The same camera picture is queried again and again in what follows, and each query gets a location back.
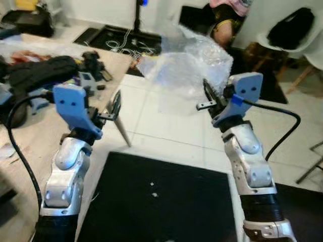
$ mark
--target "bubble wrap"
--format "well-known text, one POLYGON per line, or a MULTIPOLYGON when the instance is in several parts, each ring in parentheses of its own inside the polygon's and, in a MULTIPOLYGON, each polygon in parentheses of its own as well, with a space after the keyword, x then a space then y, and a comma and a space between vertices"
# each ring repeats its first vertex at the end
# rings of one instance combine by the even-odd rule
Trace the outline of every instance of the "bubble wrap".
POLYGON ((69 55, 74 58, 81 58, 87 48, 81 45, 69 43, 55 43, 48 41, 24 42, 17 38, 9 38, 0 41, 0 55, 7 62, 11 62, 11 55, 16 51, 29 50, 39 55, 69 55))
POLYGON ((160 56, 143 56, 137 68, 148 79, 186 99, 204 97, 203 79, 219 94, 227 84, 233 58, 211 38, 183 26, 168 26, 160 56))

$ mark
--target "black mat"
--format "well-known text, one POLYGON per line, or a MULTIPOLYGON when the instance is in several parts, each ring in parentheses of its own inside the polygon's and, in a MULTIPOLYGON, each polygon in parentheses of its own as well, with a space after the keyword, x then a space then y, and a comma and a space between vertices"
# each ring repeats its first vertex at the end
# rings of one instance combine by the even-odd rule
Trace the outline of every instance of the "black mat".
MULTIPOLYGON (((74 41, 74 43, 85 45, 84 42, 91 35, 93 35, 96 31, 98 31, 98 29, 94 29, 94 28, 87 29, 80 37, 78 37, 74 41)), ((100 34, 98 34, 98 36, 96 36, 93 39, 93 41, 91 41, 90 46, 94 47, 94 48, 99 48, 99 49, 111 50, 111 48, 106 45, 106 42, 109 40, 114 40, 114 41, 118 41, 120 44, 122 44, 124 42, 124 37, 125 37, 126 31, 127 31, 127 29, 109 26, 108 29, 103 30, 100 34)), ((160 54, 160 51, 161 51, 161 46, 160 46, 161 38, 160 37, 158 38, 156 36, 156 38, 151 38, 151 39, 144 38, 144 37, 137 37, 137 36, 134 37, 134 35, 131 32, 128 36, 128 41, 127 41, 124 49, 138 50, 140 52, 143 52, 142 49, 140 49, 139 47, 135 47, 132 44, 133 38, 135 38, 138 41, 138 43, 143 42, 147 45, 147 47, 153 48, 155 50, 155 52, 154 52, 155 55, 160 54)), ((136 67, 134 67, 135 64, 133 64, 132 66, 133 67, 129 68, 129 70, 127 71, 127 74, 143 77, 141 72, 136 67)))
POLYGON ((110 153, 79 241, 236 242, 227 175, 110 153))

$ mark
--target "black cable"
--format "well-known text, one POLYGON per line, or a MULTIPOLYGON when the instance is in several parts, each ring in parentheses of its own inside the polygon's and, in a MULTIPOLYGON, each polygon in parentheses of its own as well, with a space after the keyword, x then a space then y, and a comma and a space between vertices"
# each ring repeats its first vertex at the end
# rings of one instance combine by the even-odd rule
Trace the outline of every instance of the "black cable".
POLYGON ((35 99, 35 98, 44 98, 46 95, 37 95, 37 96, 31 96, 31 97, 26 97, 24 99, 22 99, 21 101, 19 101, 18 103, 16 103, 14 105, 14 107, 11 109, 10 113, 9 113, 9 116, 8 116, 8 121, 7 121, 7 130, 8 130, 8 135, 9 135, 9 138, 10 138, 10 141, 12 143, 12 146, 14 147, 14 149, 16 150, 17 154, 19 155, 21 161, 24 163, 27 171, 28 171, 28 174, 31 178, 31 181, 34 185, 34 188, 36 190, 36 195, 37 195, 37 200, 38 200, 38 210, 40 211, 40 207, 41 207, 41 202, 42 202, 42 197, 41 197, 41 191, 40 191, 40 188, 39 188, 39 185, 38 185, 38 182, 36 180, 36 177, 30 167, 30 165, 28 164, 25 156, 23 155, 23 153, 20 151, 18 145, 16 144, 16 141, 14 139, 14 136, 12 134, 12 129, 11 129, 11 123, 12 123, 12 119, 16 113, 16 111, 18 110, 18 108, 25 102, 28 102, 29 100, 31 99, 35 99))
POLYGON ((243 102, 246 103, 246 104, 249 104, 251 106, 260 107, 260 108, 268 109, 268 110, 271 110, 271 111, 281 112, 281 113, 288 114, 288 115, 293 116, 294 118, 296 118, 296 123, 292 126, 292 128, 290 130, 288 130, 288 132, 285 133, 284 136, 282 136, 280 138, 280 140, 278 140, 278 142, 271 148, 271 150, 269 150, 269 152, 268 152, 268 154, 266 156, 266 160, 268 161, 270 156, 272 155, 272 153, 277 149, 277 147, 280 146, 280 144, 282 142, 284 142, 284 140, 287 139, 287 137, 290 136, 291 133, 294 132, 295 129, 297 129, 297 127, 301 123, 301 117, 296 113, 293 113, 291 111, 288 111, 288 110, 285 110, 285 109, 282 109, 282 108, 262 105, 262 104, 250 102, 248 100, 243 100, 243 102))

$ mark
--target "black backpack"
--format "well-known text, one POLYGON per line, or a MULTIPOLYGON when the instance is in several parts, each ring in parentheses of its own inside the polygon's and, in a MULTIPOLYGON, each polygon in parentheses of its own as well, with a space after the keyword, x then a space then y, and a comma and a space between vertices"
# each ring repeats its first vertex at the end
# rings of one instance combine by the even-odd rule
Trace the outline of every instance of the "black backpack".
POLYGON ((270 45, 296 49, 311 30, 313 22, 314 15, 311 9, 300 8, 271 29, 267 36, 270 45))

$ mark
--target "wooden chair leg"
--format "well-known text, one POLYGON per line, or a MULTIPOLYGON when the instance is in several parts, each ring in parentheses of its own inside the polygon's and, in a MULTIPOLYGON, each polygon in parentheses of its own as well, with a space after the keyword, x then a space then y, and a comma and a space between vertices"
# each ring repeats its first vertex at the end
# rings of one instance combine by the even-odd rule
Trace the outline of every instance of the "wooden chair leg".
POLYGON ((269 50, 268 53, 254 66, 252 69, 253 72, 257 72, 259 68, 264 64, 264 62, 270 57, 272 51, 269 50))
POLYGON ((285 71, 287 70, 287 65, 286 65, 287 60, 288 60, 288 54, 284 57, 283 65, 277 74, 277 81, 278 82, 280 82, 282 80, 283 75, 284 75, 285 71))
POLYGON ((296 87, 307 77, 308 74, 310 74, 314 69, 314 66, 310 65, 308 66, 303 73, 296 79, 296 81, 293 83, 292 87, 287 91, 286 94, 291 94, 293 91, 295 91, 296 87))

